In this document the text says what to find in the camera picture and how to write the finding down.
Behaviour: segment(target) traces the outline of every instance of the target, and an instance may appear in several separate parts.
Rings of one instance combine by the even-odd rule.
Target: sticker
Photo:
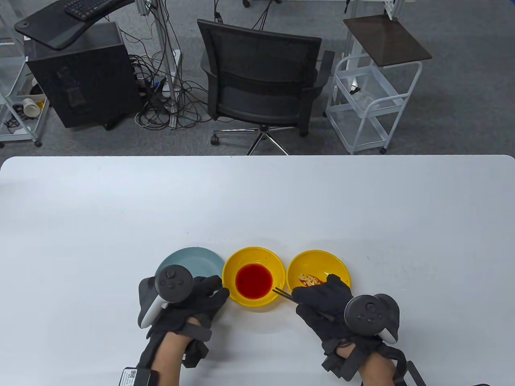
[[[125,369],[118,386],[133,386],[136,381],[136,369]]]

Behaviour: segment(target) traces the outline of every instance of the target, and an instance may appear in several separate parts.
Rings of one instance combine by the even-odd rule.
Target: forearm
[[[158,386],[178,386],[182,357],[190,339],[168,332],[159,346],[152,370],[159,373]]]
[[[342,347],[336,353],[342,358],[348,358],[355,345]],[[378,353],[372,353],[367,361],[359,368],[359,374],[365,386],[393,386],[395,366],[393,362]]]

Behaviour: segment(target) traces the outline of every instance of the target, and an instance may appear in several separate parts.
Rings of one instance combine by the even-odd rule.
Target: fried food
[[[299,280],[305,287],[318,286],[323,281],[313,275],[299,275]]]

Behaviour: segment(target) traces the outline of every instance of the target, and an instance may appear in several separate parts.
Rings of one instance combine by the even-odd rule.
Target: white cart
[[[43,94],[30,95],[33,76],[25,63],[23,37],[8,22],[20,13],[16,7],[15,2],[0,4],[0,148],[4,141],[26,140],[40,147],[49,103]],[[16,113],[13,106],[23,104],[25,98],[43,106],[37,118],[23,120]]]
[[[328,100],[325,111],[336,134],[351,155],[357,151],[375,147],[381,147],[381,153],[386,153],[404,108],[422,72],[421,62],[384,67],[393,68],[405,65],[418,67],[409,90],[400,94],[372,59],[367,66],[345,69],[349,61],[358,61],[365,57],[369,57],[368,54],[350,55],[338,62],[333,78],[334,91]],[[352,118],[346,117],[344,113],[351,110],[361,119],[359,126],[355,126]],[[392,113],[397,113],[397,117],[388,134],[377,120],[377,116]]]

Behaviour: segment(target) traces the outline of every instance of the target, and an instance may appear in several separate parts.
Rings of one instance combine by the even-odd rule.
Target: dark brown shelf top
[[[391,21],[388,15],[355,17],[344,19],[344,23],[379,67],[432,58],[401,23]]]

